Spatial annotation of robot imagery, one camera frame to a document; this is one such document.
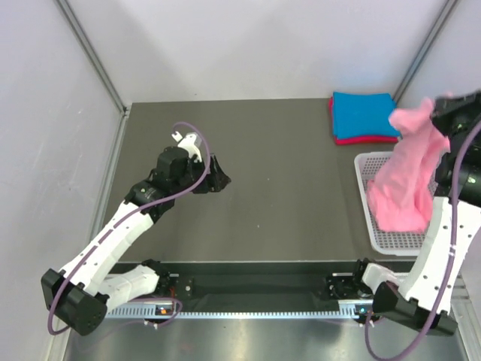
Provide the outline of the pink t shirt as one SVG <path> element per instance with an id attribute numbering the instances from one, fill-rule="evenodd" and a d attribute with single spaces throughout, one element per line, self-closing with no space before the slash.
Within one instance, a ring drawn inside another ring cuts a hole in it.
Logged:
<path id="1" fill-rule="evenodd" d="M 431 177 L 449 140 L 431 122 L 434 101 L 397 108 L 389 116 L 401 133 L 391 156 L 368 184 L 368 207 L 384 232 L 424 232 L 433 212 Z"/>

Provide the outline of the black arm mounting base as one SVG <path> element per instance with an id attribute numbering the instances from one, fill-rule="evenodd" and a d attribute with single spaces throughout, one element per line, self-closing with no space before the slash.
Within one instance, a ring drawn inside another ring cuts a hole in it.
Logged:
<path id="1" fill-rule="evenodd" d="M 373 297 L 356 261 L 142 263 L 160 274 L 154 295 L 186 311 L 333 311 L 335 301 Z"/>

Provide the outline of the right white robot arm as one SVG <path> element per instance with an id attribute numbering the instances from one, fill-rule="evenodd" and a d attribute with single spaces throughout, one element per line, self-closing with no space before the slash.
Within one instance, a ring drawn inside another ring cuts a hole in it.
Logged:
<path id="1" fill-rule="evenodd" d="M 365 260 L 350 286 L 373 295 L 376 317 L 451 335 L 452 289 L 480 228 L 480 93 L 426 99 L 389 121 L 401 140 L 362 190 L 365 211 L 380 231 L 419 233 L 422 245 L 404 279 Z"/>

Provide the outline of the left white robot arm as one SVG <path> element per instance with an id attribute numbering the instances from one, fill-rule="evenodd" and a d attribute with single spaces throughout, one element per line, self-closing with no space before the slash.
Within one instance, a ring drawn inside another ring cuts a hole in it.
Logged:
<path id="1" fill-rule="evenodd" d="M 208 149 L 204 136 L 194 129 L 172 135 L 176 144 L 158 156 L 149 175 L 134 184 L 104 228 L 72 261 L 60 270 L 48 269 L 41 289 L 49 311 L 47 329 L 60 335 L 53 320 L 78 335 L 93 333 L 106 315 L 137 299 L 152 297 L 167 302 L 163 316 L 175 317 L 181 309 L 174 298 L 171 274 L 159 261 L 148 259 L 122 275 L 109 273 L 124 253 L 188 193 L 219 193 L 231 182 Z"/>

